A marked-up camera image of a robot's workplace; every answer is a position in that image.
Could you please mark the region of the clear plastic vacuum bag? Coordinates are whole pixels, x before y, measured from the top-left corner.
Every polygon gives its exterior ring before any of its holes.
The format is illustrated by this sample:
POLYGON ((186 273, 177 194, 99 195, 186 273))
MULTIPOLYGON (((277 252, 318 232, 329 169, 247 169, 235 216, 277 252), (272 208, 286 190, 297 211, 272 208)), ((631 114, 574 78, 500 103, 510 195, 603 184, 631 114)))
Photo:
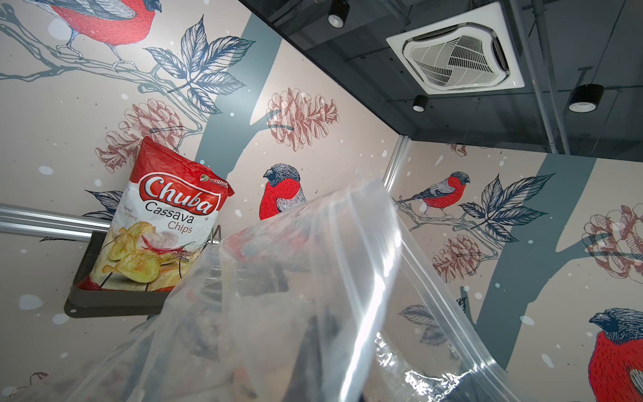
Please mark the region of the clear plastic vacuum bag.
POLYGON ((519 401, 378 181, 207 247, 159 315, 20 401, 519 401))

